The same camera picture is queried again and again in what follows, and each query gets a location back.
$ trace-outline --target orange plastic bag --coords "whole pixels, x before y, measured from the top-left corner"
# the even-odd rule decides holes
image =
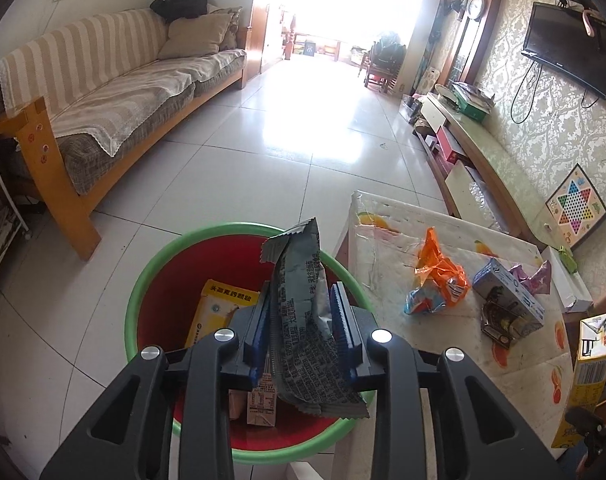
[[[417,287],[407,295],[404,312],[436,312],[454,306],[470,290],[463,267],[443,256],[434,227],[425,234],[425,242],[414,269]]]

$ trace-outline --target tablecloth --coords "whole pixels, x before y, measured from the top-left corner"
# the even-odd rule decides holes
[[[554,284],[550,295],[537,295],[545,308],[543,328],[516,342],[509,351],[482,334],[483,299],[473,290],[455,307],[407,316],[403,306],[428,227],[435,227],[443,253],[463,266],[470,279],[491,256],[507,268],[523,264],[530,275],[542,263],[539,250],[524,240],[417,206],[355,192],[348,220],[348,268],[371,301],[379,326],[420,350],[440,354],[452,346],[461,348],[549,446],[573,380],[562,304]],[[375,415],[374,405],[370,413]],[[346,441],[337,444],[333,480],[369,479],[374,418],[359,422]]]

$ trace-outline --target wooden sofa frame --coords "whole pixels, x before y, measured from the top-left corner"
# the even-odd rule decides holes
[[[244,48],[251,27],[239,27],[237,44]],[[86,195],[79,195],[65,169],[43,97],[23,108],[17,115],[0,115],[0,138],[16,138],[33,181],[4,175],[13,195],[27,195],[45,202],[50,214],[83,260],[89,260],[100,242],[90,220],[98,203],[134,163],[174,126],[210,98],[237,83],[245,85],[243,70],[238,70],[217,86],[195,97],[185,108],[158,126],[94,184]]]

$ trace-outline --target patterned wallpaper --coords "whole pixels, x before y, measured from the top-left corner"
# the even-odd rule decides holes
[[[454,40],[457,38],[459,25],[461,25],[461,22],[457,21],[456,12],[450,11],[443,18],[441,38],[434,47],[434,53],[432,54],[432,59],[430,59],[430,66],[433,66],[438,71],[443,70],[443,65],[448,59],[449,51],[451,51]]]
[[[477,78],[490,94],[496,92],[496,108],[484,125],[524,168],[541,196],[551,195],[578,162],[606,205],[606,101],[581,109],[583,89],[544,68],[532,114],[520,125],[510,119],[512,99],[530,63],[520,52],[534,1],[554,3],[502,0],[493,41]],[[522,93],[515,105],[517,120],[527,112],[532,97],[527,90]],[[574,255],[593,298],[599,298],[606,292],[606,221]]]

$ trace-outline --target chinese checkers board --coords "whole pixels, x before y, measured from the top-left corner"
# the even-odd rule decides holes
[[[606,218],[606,208],[580,165],[546,202],[570,248],[576,247]]]

